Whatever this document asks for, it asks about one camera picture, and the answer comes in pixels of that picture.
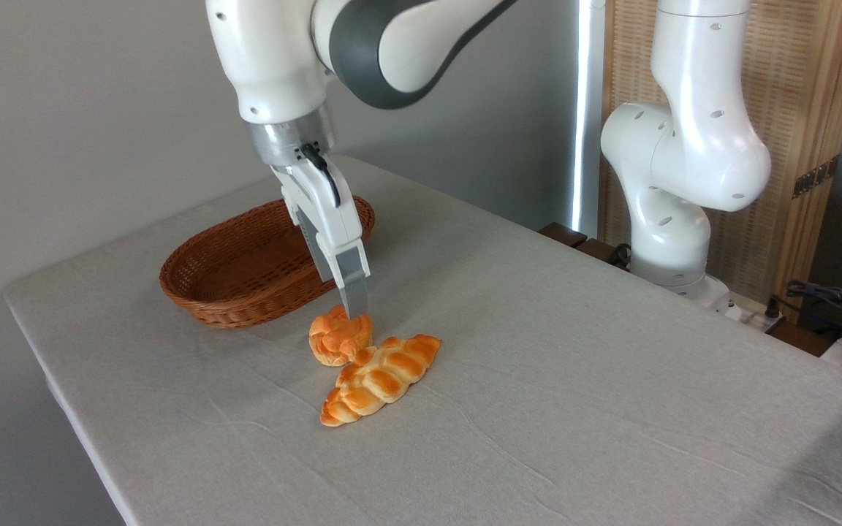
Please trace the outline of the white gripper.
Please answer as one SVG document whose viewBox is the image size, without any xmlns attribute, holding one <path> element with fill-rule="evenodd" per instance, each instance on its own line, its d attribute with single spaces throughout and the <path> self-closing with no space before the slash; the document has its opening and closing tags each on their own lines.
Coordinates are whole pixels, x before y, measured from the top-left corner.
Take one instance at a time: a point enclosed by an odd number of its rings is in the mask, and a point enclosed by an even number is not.
<svg viewBox="0 0 842 526">
<path fill-rule="evenodd" d="M 323 283 L 336 283 L 348 319 L 367 314 L 371 275 L 363 229 L 348 183 L 323 156 L 270 167 L 283 186 L 292 221 L 300 227 Z"/>
</svg>

